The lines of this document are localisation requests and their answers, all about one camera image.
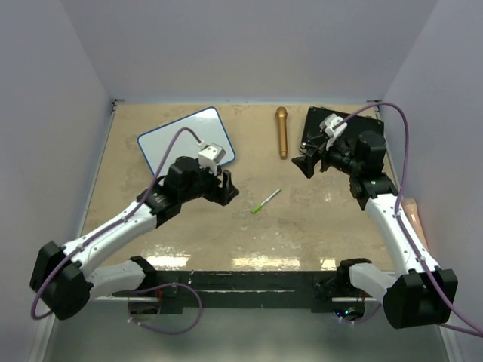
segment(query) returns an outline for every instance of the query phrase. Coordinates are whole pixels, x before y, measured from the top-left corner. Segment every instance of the wooden handle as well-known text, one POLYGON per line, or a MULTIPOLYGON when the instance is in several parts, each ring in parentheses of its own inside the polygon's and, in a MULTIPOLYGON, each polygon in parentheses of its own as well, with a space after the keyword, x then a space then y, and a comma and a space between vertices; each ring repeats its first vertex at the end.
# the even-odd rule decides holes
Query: wooden handle
POLYGON ((416 232, 417 237, 420 239, 421 244, 429 251, 428 243, 424 237, 423 227, 421 226, 421 221, 419 214, 417 213, 417 204, 413 198, 405 198, 402 201, 402 209, 405 211, 406 216, 409 219, 409 223, 416 232))
POLYGON ((280 158, 285 160, 288 154, 287 147, 287 109, 285 107, 278 107, 275 112, 275 119, 278 123, 278 142, 280 145, 280 158))

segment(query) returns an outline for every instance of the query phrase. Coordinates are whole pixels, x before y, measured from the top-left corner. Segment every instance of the white board with blue border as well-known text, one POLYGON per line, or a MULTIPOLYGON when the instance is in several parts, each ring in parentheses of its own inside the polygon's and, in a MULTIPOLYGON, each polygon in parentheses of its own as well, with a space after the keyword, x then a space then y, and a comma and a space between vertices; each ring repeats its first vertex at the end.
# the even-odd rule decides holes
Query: white board with blue border
MULTIPOLYGON (((194 130, 207 145, 216 143, 222 146, 226 154, 220 162, 221 166, 235 160, 235 150, 221 121, 220 113, 216 108, 209 107, 138 136, 137 143, 153 174, 158 169, 159 162, 161 162, 169 142, 181 127, 189 127, 194 130)), ((160 175, 165 175, 169 166, 178 157, 197 158, 199 151, 200 149, 193 136, 188 132, 183 132, 175 142, 160 175)))

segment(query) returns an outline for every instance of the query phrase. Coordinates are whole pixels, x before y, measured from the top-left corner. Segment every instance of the wooden table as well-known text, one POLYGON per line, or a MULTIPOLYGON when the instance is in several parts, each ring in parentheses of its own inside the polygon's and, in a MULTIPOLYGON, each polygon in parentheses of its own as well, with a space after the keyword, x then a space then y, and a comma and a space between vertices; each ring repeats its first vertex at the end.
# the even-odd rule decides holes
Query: wooden table
MULTIPOLYGON (((138 135, 208 105, 118 106, 85 222, 89 232, 124 210, 152 174, 138 135)), ((307 180, 290 158, 298 155, 309 106, 288 110, 288 160, 278 156, 275 104, 215 105, 235 147, 232 171, 240 195, 221 207, 200 199, 181 214, 110 257, 105 265, 141 255, 159 269, 321 270, 364 257, 382 270, 392 262, 378 231, 349 192, 348 176, 330 169, 307 180), (258 214, 250 210, 277 188, 282 192, 258 214)), ((341 112, 360 106, 324 105, 341 112)), ((374 117, 372 111, 364 115, 374 117)))

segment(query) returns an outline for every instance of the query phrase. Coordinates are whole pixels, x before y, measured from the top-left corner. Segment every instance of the green marker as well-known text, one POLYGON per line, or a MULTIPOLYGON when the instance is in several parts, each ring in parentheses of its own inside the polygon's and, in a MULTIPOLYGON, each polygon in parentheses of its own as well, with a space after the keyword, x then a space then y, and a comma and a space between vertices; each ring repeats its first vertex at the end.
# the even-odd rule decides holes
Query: green marker
POLYGON ((265 206, 265 204, 267 202, 269 202, 270 200, 272 200, 280 191, 281 191, 281 189, 278 189, 277 191, 275 191, 274 193, 272 193, 268 198, 265 199, 264 202, 262 202, 260 205, 258 205, 257 207, 255 207, 251 211, 251 213, 257 213, 258 211, 262 210, 262 207, 265 206))

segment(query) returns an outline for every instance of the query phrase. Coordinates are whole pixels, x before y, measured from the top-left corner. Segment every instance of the white wall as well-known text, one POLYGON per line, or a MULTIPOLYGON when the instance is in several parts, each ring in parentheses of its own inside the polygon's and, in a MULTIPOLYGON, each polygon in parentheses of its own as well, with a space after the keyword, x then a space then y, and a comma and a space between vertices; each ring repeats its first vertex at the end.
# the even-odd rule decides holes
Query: white wall
MULTIPOLYGON (((456 305, 483 325, 483 2, 440 0, 385 99, 408 114, 406 195, 420 205, 429 248, 460 281, 456 305)), ((383 110, 401 172, 398 116, 383 110)), ((458 334, 467 361, 483 343, 458 334)))
POLYGON ((27 359, 41 245, 75 236, 109 98, 58 0, 0 11, 0 360, 27 359))
POLYGON ((109 93, 143 102, 381 98, 436 3, 61 1, 109 93))

